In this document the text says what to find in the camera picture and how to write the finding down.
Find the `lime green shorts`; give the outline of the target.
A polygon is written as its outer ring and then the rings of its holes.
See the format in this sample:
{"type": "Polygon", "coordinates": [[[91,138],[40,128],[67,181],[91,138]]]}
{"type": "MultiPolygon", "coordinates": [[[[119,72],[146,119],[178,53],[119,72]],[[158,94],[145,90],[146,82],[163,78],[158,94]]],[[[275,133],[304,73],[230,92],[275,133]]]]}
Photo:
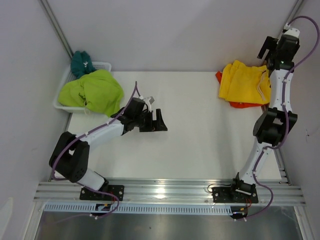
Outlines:
{"type": "Polygon", "coordinates": [[[124,90],[112,74],[98,69],[66,83],[57,101],[66,107],[86,108],[108,117],[120,110],[124,90]]]}

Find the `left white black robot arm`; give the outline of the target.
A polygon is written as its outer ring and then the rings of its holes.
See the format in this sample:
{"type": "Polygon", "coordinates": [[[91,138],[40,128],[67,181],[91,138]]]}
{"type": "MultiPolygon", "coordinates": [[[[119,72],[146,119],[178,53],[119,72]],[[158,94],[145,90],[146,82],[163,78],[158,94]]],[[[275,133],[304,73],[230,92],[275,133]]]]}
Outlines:
{"type": "Polygon", "coordinates": [[[88,132],[73,134],[66,131],[49,159],[53,173],[90,190],[97,200],[108,196],[108,181],[89,169],[90,152],[97,146],[138,128],[141,133],[166,132],[161,109],[152,110],[153,97],[133,97],[125,107],[114,113],[106,123],[88,132]]]}

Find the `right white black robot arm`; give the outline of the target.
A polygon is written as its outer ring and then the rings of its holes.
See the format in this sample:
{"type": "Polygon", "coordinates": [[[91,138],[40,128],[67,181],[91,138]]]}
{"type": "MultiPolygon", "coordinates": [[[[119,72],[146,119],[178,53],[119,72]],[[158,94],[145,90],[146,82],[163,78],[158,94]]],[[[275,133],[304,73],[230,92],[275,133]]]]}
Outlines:
{"type": "Polygon", "coordinates": [[[268,108],[253,127],[255,140],[250,155],[228,189],[228,196],[234,202],[256,194],[258,175],[266,159],[282,146],[298,120],[297,114],[292,112],[290,88],[295,66],[293,58],[299,47],[299,31],[288,30],[279,39],[267,37],[258,54],[258,58],[266,60],[271,96],[268,108]]]}

